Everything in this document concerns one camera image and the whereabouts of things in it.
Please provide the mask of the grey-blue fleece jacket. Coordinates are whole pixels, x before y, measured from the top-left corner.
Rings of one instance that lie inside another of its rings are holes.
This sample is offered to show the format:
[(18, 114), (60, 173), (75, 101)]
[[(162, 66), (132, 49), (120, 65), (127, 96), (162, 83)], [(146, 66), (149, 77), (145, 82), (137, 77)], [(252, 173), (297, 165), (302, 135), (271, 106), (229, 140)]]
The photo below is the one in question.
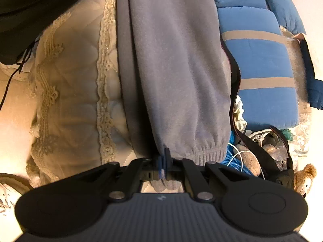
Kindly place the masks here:
[(230, 138), (231, 71), (214, 0), (117, 0), (117, 52), (136, 155), (202, 166)]

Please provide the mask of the right blue striped pillow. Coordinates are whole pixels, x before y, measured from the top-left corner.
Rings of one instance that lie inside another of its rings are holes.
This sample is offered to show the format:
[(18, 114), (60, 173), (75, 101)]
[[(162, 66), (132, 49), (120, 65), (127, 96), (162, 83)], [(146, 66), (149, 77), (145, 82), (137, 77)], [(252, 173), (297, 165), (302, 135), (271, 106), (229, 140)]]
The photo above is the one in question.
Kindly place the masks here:
[(222, 38), (241, 72), (239, 96), (250, 130), (298, 124), (290, 58), (275, 15), (254, 7), (218, 9)]

